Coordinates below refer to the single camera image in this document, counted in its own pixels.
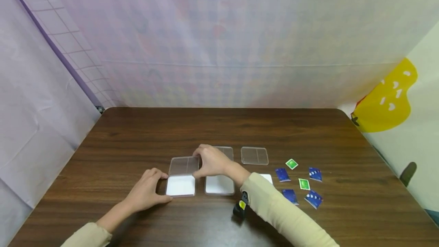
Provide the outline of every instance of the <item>sleeve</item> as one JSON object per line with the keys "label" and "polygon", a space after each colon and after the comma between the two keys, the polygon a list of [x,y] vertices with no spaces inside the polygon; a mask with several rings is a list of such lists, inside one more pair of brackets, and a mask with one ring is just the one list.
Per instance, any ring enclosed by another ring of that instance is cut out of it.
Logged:
{"label": "sleeve", "polygon": [[297,206],[288,201],[265,178],[252,173],[241,192],[248,194],[249,206],[263,220],[297,247],[339,246],[325,230]]}
{"label": "sleeve", "polygon": [[112,235],[97,224],[90,222],[70,236],[61,247],[104,247]]}

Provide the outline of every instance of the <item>transparent tray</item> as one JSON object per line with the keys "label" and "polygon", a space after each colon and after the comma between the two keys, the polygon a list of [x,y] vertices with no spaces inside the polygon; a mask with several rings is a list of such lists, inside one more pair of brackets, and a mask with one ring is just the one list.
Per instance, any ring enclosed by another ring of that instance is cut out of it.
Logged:
{"label": "transparent tray", "polygon": [[[228,146],[214,146],[233,161],[233,148]],[[225,175],[207,176],[204,192],[207,195],[230,196],[235,193],[235,183]]]}
{"label": "transparent tray", "polygon": [[166,194],[173,197],[193,197],[195,178],[192,173],[199,169],[198,157],[173,157],[168,172]]}
{"label": "transparent tray", "polygon": [[244,164],[268,165],[267,149],[261,147],[242,147],[241,161]]}

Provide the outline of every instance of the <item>black object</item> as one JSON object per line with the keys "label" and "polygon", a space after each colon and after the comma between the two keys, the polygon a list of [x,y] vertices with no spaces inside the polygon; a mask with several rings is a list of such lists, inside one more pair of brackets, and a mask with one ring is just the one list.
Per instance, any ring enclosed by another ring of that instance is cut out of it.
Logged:
{"label": "black object", "polygon": [[233,214],[237,216],[239,219],[245,219],[245,210],[248,206],[248,195],[247,192],[242,192],[241,199],[235,204],[233,207]]}

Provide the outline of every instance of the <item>right hand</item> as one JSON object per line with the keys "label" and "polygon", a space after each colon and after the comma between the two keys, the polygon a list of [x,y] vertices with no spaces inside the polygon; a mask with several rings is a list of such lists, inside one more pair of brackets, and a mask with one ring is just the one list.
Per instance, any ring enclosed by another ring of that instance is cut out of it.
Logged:
{"label": "right hand", "polygon": [[211,175],[225,175],[226,169],[233,163],[233,161],[231,161],[223,152],[206,144],[200,144],[200,146],[194,151],[193,156],[201,156],[203,162],[201,169],[192,174],[194,178],[202,178]]}

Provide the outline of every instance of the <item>white wall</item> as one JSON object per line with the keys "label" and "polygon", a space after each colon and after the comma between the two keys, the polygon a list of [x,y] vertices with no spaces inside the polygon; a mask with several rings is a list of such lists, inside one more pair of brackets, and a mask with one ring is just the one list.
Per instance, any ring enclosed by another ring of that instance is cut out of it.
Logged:
{"label": "white wall", "polygon": [[364,135],[396,175],[410,162],[417,164],[408,189],[422,207],[439,211],[439,23],[407,58],[418,72],[417,81],[407,92],[410,116],[395,128]]}

